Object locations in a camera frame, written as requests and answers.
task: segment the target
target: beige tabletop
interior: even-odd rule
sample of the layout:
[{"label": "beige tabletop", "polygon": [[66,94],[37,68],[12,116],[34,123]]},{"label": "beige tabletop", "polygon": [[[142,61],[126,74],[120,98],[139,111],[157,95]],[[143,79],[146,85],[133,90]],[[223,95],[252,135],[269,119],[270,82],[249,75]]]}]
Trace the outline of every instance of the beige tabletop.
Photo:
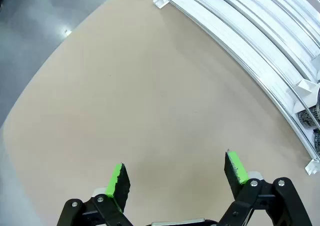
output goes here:
[{"label": "beige tabletop", "polygon": [[[320,224],[320,175],[260,87],[171,5],[108,0],[55,50],[13,107],[3,140],[45,225],[66,200],[86,201],[116,163],[131,180],[134,225],[219,220],[233,197],[228,148],[265,179],[294,182]],[[270,225],[257,212],[250,225]]]}]

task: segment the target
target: screw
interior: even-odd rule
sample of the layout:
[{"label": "screw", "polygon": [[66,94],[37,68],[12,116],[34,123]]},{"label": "screw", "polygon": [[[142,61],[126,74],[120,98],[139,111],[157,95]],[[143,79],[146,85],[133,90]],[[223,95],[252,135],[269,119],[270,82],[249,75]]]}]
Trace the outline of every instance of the screw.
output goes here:
[{"label": "screw", "polygon": [[285,185],[285,181],[279,180],[278,185],[281,186],[281,187],[284,186]]},{"label": "screw", "polygon": [[251,181],[250,185],[251,185],[252,187],[255,187],[255,186],[258,185],[258,182],[255,181],[255,180],[253,180],[253,181]]}]

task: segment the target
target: gray floor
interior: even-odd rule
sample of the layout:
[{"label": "gray floor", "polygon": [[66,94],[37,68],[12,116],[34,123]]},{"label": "gray floor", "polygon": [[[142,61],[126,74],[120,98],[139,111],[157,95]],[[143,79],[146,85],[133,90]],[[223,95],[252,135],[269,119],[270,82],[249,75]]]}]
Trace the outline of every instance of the gray floor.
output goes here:
[{"label": "gray floor", "polygon": [[28,82],[106,0],[4,0],[0,11],[0,126]]}]

